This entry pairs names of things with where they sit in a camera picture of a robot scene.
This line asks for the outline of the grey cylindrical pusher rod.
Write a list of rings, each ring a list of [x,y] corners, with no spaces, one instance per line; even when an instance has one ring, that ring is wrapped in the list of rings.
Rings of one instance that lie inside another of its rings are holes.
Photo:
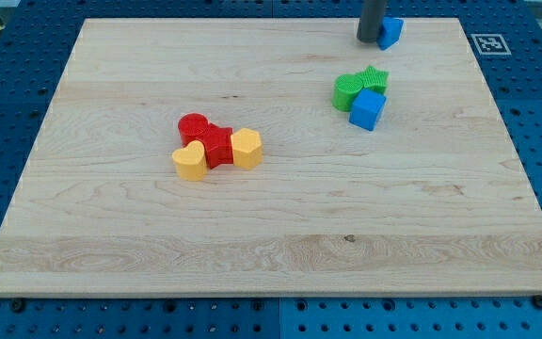
[[[364,0],[359,17],[357,39],[364,43],[376,42],[388,0]]]

